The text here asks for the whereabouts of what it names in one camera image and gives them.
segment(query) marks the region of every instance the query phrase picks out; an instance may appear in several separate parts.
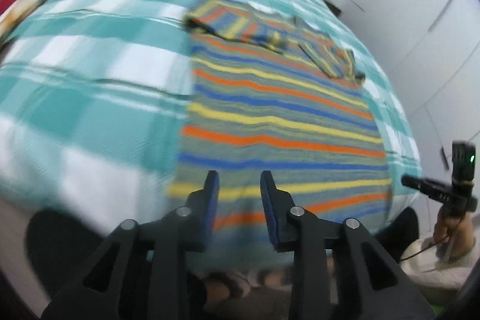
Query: person's leg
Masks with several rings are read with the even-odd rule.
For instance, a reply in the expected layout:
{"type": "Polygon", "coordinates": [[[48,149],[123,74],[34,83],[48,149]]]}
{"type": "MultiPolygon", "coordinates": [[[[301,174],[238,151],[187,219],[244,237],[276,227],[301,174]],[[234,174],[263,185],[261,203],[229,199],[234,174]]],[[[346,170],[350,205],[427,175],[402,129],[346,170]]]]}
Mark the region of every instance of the person's leg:
{"type": "Polygon", "coordinates": [[[418,239],[418,227],[417,214],[409,207],[404,209],[387,228],[377,233],[375,238],[398,263],[407,247],[418,239]]]}
{"type": "Polygon", "coordinates": [[[41,210],[28,223],[25,247],[35,274],[52,298],[102,240],[71,216],[41,210]]]}

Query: teal plaid bedspread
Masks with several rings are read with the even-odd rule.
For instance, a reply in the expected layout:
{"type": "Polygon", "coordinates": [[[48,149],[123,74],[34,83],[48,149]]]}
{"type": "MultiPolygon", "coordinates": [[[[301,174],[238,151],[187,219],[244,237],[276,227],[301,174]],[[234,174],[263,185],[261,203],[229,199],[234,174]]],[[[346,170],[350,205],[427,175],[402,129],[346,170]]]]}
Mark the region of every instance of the teal plaid bedspread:
{"type": "MultiPolygon", "coordinates": [[[[354,52],[387,151],[395,217],[414,197],[400,176],[421,173],[419,154],[368,50],[322,0],[235,1],[300,16],[354,52]]],[[[2,194],[66,208],[103,232],[161,216],[193,85],[182,16],[196,2],[48,0],[28,17],[0,68],[2,194]]]]}

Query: hand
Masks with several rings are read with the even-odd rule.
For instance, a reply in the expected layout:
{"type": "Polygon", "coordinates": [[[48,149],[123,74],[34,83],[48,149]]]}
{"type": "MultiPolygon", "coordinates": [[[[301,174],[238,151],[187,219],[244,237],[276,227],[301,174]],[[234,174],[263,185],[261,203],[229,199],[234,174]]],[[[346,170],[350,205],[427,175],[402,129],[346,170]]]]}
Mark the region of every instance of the hand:
{"type": "Polygon", "coordinates": [[[457,235],[450,254],[453,258],[464,255],[475,245],[472,216],[470,213],[467,213],[461,221],[458,217],[447,217],[446,210],[442,206],[438,211],[437,223],[433,230],[433,241],[435,243],[440,241],[437,244],[438,247],[443,243],[447,243],[455,229],[457,230],[457,235]]]}

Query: cable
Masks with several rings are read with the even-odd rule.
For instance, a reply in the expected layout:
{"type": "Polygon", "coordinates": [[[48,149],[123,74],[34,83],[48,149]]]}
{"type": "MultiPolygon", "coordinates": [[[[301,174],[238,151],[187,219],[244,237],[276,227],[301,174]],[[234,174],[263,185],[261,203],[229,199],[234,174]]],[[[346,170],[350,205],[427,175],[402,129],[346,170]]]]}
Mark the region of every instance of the cable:
{"type": "MultiPolygon", "coordinates": [[[[465,217],[465,215],[463,215],[463,217],[460,219],[460,221],[458,222],[458,224],[455,226],[455,228],[453,229],[453,232],[455,232],[458,228],[458,226],[460,225],[460,223],[463,221],[463,218],[465,217]]],[[[442,239],[440,240],[437,240],[436,242],[433,242],[433,243],[430,243],[428,246],[426,246],[423,250],[420,250],[416,253],[414,253],[413,255],[410,255],[410,256],[407,256],[406,258],[403,258],[403,259],[400,259],[398,262],[403,262],[404,260],[408,260],[408,259],[411,259],[413,257],[416,257],[418,254],[421,254],[422,252],[426,251],[426,250],[429,250],[430,248],[436,246],[437,244],[440,244],[442,243],[445,239],[449,238],[450,235],[445,235],[442,239]]]]}

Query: striped blanket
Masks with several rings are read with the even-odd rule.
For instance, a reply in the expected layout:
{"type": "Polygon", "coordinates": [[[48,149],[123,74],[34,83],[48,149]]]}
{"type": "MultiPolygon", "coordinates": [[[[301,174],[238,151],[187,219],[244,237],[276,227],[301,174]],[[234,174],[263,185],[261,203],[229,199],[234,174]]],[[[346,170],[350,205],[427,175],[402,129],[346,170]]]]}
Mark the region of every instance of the striped blanket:
{"type": "Polygon", "coordinates": [[[194,98],[169,195],[183,199],[207,170],[219,172],[213,252],[221,258],[209,254],[209,265],[272,263],[262,170],[322,218],[357,216],[370,228],[386,220],[386,153],[345,50],[305,24],[297,28],[237,2],[203,0],[187,19],[197,27],[190,42],[194,98]],[[349,72],[331,79],[312,57],[349,72]]]}

